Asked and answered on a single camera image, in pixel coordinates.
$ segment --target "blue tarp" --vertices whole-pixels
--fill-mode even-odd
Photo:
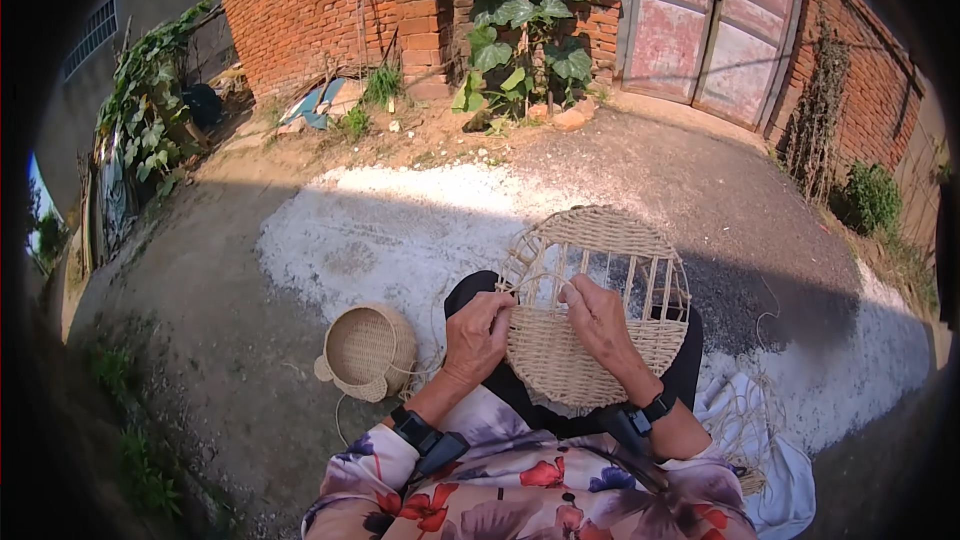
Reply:
[[[330,85],[327,87],[326,92],[323,93],[324,102],[333,102],[333,98],[337,96],[337,93],[340,92],[340,89],[344,87],[344,82],[347,81],[342,77],[338,77],[330,82]],[[283,125],[286,126],[290,122],[293,122],[298,116],[303,115],[303,119],[306,121],[306,125],[314,127],[317,129],[327,129],[327,114],[316,114],[314,111],[317,109],[317,100],[320,97],[321,88],[315,88],[310,93],[306,95],[306,98],[303,99],[303,102],[300,102],[296,107],[296,110],[283,119]]]

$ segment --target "pink wooden door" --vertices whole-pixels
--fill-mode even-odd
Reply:
[[[756,129],[789,57],[794,0],[720,0],[717,8],[693,106]]]
[[[714,0],[634,0],[622,86],[690,104]]]

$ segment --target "woman's left hand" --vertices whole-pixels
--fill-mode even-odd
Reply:
[[[446,320],[446,362],[443,371],[473,390],[494,372],[507,353],[510,307],[517,299],[507,292],[477,292]]]

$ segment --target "sky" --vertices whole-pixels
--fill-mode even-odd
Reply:
[[[30,152],[30,165],[27,174],[30,176],[30,179],[36,180],[36,186],[40,189],[40,216],[43,217],[47,211],[53,209],[54,213],[59,217],[60,213],[57,212],[54,201],[50,198],[50,192],[47,191],[47,186],[43,183],[41,170],[37,167],[37,158],[33,152]],[[30,245],[33,248],[37,247],[37,239],[38,234],[36,232],[30,235]]]

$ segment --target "climbing plant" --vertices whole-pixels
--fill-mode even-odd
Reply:
[[[834,134],[850,68],[850,47],[828,23],[822,2],[817,27],[820,37],[813,43],[813,72],[790,114],[784,137],[787,173],[807,202],[822,203],[832,186]]]
[[[113,92],[97,116],[97,145],[112,149],[113,139],[140,182],[151,174],[165,196],[184,177],[178,163],[200,151],[186,126],[190,112],[181,97],[176,64],[186,55],[198,19],[216,0],[203,0],[179,18],[165,21],[124,50],[113,74]]]
[[[570,4],[593,0],[473,0],[468,72],[453,99],[455,113],[490,111],[523,117],[532,101],[553,93],[572,103],[591,80],[593,60],[562,33]]]

